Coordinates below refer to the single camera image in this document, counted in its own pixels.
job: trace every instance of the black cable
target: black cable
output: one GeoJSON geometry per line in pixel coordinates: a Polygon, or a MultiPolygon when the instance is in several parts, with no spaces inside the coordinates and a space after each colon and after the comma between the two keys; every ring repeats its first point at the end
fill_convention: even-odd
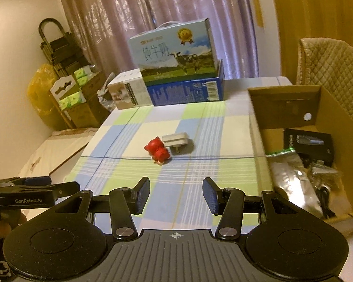
{"type": "Polygon", "coordinates": [[[328,207],[328,204],[329,204],[329,190],[328,190],[328,188],[326,188],[325,186],[322,186],[320,189],[317,189],[315,191],[315,194],[317,195],[317,197],[319,199],[321,210],[323,212],[324,218],[336,217],[336,214],[333,211],[331,211],[328,207]]]}

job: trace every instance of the red toy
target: red toy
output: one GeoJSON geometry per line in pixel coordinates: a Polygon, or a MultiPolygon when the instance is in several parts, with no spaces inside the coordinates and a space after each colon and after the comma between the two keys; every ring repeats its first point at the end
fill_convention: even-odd
{"type": "Polygon", "coordinates": [[[168,149],[165,147],[164,143],[161,141],[159,137],[149,141],[148,145],[144,147],[144,149],[152,156],[153,160],[162,165],[165,163],[165,160],[170,158],[170,153],[168,149]]]}

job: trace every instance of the pink curtain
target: pink curtain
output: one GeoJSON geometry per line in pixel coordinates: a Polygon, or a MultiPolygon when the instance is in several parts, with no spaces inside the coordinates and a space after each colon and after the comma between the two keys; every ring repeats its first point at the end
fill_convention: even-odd
{"type": "Polygon", "coordinates": [[[258,76],[248,0],[62,0],[91,63],[109,74],[134,69],[127,40],[167,21],[209,18],[227,78],[258,76]]]}

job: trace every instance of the plaid tablecloth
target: plaid tablecloth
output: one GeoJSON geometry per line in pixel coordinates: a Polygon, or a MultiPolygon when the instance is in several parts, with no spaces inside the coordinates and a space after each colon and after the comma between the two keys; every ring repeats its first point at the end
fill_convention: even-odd
{"type": "MultiPolygon", "coordinates": [[[[142,229],[212,228],[213,216],[202,195],[202,180],[258,195],[249,133],[248,87],[290,84],[284,77],[225,81],[225,101],[114,110],[87,145],[67,181],[77,181],[95,195],[133,187],[143,176],[151,194],[143,213],[133,216],[142,229]],[[159,166],[144,146],[156,136],[187,132],[188,147],[159,166]]],[[[111,233],[108,214],[97,214],[96,225],[111,233]]],[[[256,214],[245,214],[242,232],[257,225],[256,214]]]]}

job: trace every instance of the metal screw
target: metal screw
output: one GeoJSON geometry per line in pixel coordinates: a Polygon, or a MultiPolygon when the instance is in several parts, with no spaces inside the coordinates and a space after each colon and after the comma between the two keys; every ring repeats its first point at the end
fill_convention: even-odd
{"type": "Polygon", "coordinates": [[[116,229],[115,233],[119,236],[126,237],[126,236],[131,236],[134,233],[134,231],[131,228],[123,227],[123,228],[116,229]]]}
{"type": "Polygon", "coordinates": [[[218,231],[219,234],[221,234],[222,236],[225,237],[230,237],[230,236],[234,236],[237,234],[237,231],[234,228],[231,227],[225,227],[225,228],[221,228],[218,231]]]}

